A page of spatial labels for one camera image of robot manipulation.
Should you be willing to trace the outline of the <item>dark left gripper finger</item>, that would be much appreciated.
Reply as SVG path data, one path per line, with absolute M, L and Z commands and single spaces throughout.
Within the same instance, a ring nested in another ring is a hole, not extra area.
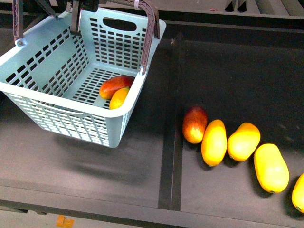
M 75 36 L 80 36 L 81 0 L 73 0 L 71 5 L 71 25 L 70 31 Z

